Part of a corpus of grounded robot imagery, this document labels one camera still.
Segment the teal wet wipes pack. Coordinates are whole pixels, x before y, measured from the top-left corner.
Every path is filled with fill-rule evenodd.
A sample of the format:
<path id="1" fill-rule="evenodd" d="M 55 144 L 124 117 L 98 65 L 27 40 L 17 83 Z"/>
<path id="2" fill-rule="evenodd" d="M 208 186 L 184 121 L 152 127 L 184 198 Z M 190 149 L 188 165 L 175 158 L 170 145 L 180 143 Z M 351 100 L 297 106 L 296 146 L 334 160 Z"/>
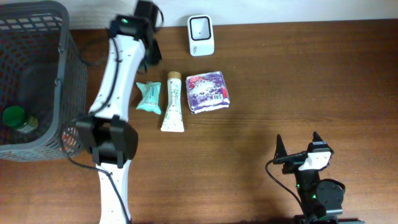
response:
<path id="1" fill-rule="evenodd" d="M 136 109 L 161 114 L 159 106 L 161 82 L 136 83 L 136 85 L 142 93 L 142 100 Z"/>

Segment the purple pink tissue pack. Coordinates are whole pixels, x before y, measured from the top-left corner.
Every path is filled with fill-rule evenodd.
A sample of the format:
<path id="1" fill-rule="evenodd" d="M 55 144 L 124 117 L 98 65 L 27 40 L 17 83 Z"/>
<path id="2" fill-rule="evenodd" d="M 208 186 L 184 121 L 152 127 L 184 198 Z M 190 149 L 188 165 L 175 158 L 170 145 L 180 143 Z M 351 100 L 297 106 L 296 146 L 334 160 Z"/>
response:
<path id="1" fill-rule="evenodd" d="M 209 72 L 187 77 L 187 99 L 192 114 L 230 106 L 230 98 L 222 72 Z"/>

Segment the white cream tube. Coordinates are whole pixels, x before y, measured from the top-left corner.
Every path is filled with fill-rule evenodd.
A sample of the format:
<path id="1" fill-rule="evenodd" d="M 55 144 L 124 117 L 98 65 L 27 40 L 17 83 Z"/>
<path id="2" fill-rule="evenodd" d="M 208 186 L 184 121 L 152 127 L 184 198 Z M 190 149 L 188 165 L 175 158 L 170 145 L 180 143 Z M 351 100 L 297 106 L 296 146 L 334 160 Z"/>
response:
<path id="1" fill-rule="evenodd" d="M 168 105 L 161 126 L 163 132 L 183 133 L 185 128 L 182 118 L 181 92 L 182 75 L 180 72 L 169 72 L 167 80 Z"/>

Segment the green lid glass jar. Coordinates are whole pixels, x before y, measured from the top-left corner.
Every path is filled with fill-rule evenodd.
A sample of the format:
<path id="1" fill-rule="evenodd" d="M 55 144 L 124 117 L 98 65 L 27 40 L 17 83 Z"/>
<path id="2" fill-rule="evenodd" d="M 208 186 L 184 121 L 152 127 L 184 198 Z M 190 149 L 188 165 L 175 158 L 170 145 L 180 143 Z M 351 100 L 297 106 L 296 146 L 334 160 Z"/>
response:
<path id="1" fill-rule="evenodd" d="M 10 106 L 2 114 L 2 122 L 19 133 L 29 134 L 38 128 L 39 121 L 21 106 Z"/>

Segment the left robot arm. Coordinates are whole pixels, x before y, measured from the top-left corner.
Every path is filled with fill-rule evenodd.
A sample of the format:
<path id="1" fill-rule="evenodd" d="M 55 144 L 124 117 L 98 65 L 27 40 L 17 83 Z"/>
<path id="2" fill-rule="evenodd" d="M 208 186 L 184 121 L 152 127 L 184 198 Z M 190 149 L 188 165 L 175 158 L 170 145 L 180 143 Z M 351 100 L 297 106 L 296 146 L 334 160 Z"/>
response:
<path id="1" fill-rule="evenodd" d="M 133 15 L 117 15 L 108 29 L 109 52 L 99 92 L 89 112 L 75 120 L 99 175 L 100 223 L 131 223 L 128 172 L 138 133 L 128 123 L 136 74 L 157 65 L 162 55 L 155 35 L 164 15 L 152 1 L 138 1 Z"/>

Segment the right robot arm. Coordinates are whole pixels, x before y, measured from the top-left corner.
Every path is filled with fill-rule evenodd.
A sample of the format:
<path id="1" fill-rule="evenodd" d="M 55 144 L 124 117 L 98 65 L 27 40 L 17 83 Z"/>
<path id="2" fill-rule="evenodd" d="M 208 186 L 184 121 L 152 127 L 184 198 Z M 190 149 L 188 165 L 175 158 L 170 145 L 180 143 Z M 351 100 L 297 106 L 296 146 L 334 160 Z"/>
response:
<path id="1" fill-rule="evenodd" d="M 342 203 L 346 187 L 333 179 L 321 179 L 319 172 L 330 165 L 333 149 L 317 132 L 308 144 L 307 150 L 288 155 L 280 134 L 276 138 L 274 158 L 266 165 L 282 164 L 282 173 L 295 176 L 294 194 L 273 175 L 270 178 L 292 194 L 303 212 L 294 216 L 295 223 L 362 223 L 358 219 L 339 219 L 343 213 Z"/>

